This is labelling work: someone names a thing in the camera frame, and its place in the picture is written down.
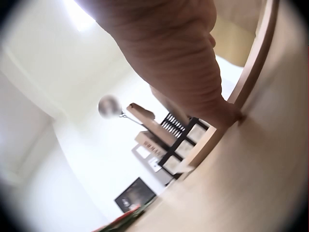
white paper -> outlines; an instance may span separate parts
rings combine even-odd
[[[148,160],[148,164],[154,170],[154,172],[158,172],[162,167],[158,165],[159,159],[157,157],[153,157]]]
[[[140,154],[140,156],[145,159],[150,155],[150,152],[146,150],[143,146],[140,146],[136,149],[136,151]]]

wooden edge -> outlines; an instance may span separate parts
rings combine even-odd
[[[279,0],[267,0],[259,33],[257,34],[240,78],[227,100],[242,108],[251,93],[266,60],[276,25]],[[223,130],[210,127],[184,160],[196,168],[223,137]]]

white wall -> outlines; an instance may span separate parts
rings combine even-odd
[[[13,201],[29,231],[90,232],[107,223],[72,172],[50,125],[34,145],[30,159],[45,157],[15,190]]]
[[[0,169],[17,173],[27,151],[51,117],[28,100],[0,72]]]
[[[141,177],[158,195],[164,186],[131,152],[137,144],[134,138],[145,129],[125,118],[100,117],[97,105],[104,94],[115,95],[124,109],[132,102],[140,104],[153,111],[158,122],[167,110],[151,94],[149,85],[131,70],[123,82],[89,103],[85,118],[67,118],[54,124],[72,170],[101,212],[112,221],[122,214],[114,199],[135,179]]]

beige surface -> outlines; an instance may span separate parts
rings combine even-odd
[[[274,232],[292,219],[308,191],[308,33],[292,13],[281,1],[247,120],[129,232]]]
[[[259,78],[268,55],[276,25],[278,2],[279,1],[277,0],[267,1],[259,33],[254,40],[254,44],[252,45],[251,52],[240,78],[228,98],[228,102],[234,103],[240,109],[243,107]],[[196,144],[190,155],[183,162],[190,166],[197,167],[218,144],[224,133],[225,131],[216,130],[214,127],[210,126],[205,135]]]
[[[265,0],[214,0],[217,21],[211,31],[216,55],[243,67],[255,39]]]

red object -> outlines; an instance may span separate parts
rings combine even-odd
[[[112,226],[112,225],[117,224],[117,223],[120,222],[122,219],[124,219],[125,217],[127,217],[127,216],[131,215],[133,212],[135,212],[139,207],[140,207],[139,205],[136,206],[134,209],[132,209],[132,210],[130,210],[130,211],[128,211],[128,212],[125,212],[123,215],[121,215],[120,217],[116,218],[114,221],[112,221],[112,222],[109,223],[108,225],[102,226],[102,227],[100,227],[100,228],[98,228],[98,229],[96,229],[96,230],[94,230],[94,231],[92,231],[92,232],[96,232],[96,231],[98,231],[98,230],[101,230],[101,229],[103,229],[103,228],[106,227],[106,226]]]

